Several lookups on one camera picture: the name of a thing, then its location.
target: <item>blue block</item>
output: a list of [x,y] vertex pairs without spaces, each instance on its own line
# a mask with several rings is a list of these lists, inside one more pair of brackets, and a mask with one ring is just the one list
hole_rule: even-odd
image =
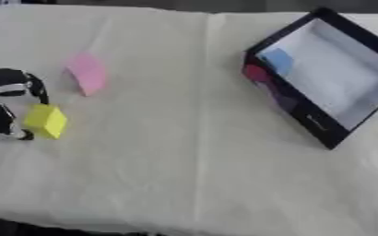
[[280,75],[285,77],[292,68],[294,59],[282,49],[274,49],[267,53],[258,53],[258,58],[267,61]]

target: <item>pink block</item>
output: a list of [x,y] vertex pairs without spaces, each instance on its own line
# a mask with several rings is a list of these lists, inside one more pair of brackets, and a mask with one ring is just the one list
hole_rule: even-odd
[[67,65],[85,96],[102,89],[106,82],[106,72],[99,60],[89,53],[81,53]]
[[247,65],[243,69],[243,73],[253,82],[267,82],[271,80],[266,71],[256,65]]

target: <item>black box frame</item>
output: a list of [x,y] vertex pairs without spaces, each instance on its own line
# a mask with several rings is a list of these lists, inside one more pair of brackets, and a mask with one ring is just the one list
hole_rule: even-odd
[[277,88],[278,93],[297,101],[297,105],[289,111],[286,110],[286,112],[294,117],[302,126],[313,134],[313,136],[318,138],[327,148],[333,149],[375,114],[378,111],[378,107],[354,128],[348,130],[310,101],[305,95],[295,89],[287,80],[275,72],[269,64],[256,57],[257,53],[261,52],[269,45],[279,41],[294,30],[297,30],[316,18],[320,18],[322,21],[378,53],[378,36],[340,16],[337,12],[322,7],[289,24],[287,27],[279,30],[247,50],[243,69],[245,69],[247,65],[255,65],[264,69],[271,77],[271,82]]

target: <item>black box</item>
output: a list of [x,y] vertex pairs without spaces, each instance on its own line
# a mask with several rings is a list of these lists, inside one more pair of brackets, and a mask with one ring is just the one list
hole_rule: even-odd
[[249,49],[243,73],[327,148],[378,111],[378,37],[327,8]]

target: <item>white tablecloth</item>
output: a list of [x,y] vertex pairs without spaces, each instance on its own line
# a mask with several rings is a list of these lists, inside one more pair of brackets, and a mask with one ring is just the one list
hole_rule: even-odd
[[[240,74],[301,13],[0,6],[0,67],[43,78],[59,140],[0,138],[0,218],[172,235],[378,236],[378,113],[328,151]],[[378,15],[349,15],[378,34]],[[108,86],[64,72],[89,52]],[[33,98],[5,99],[19,117]]]

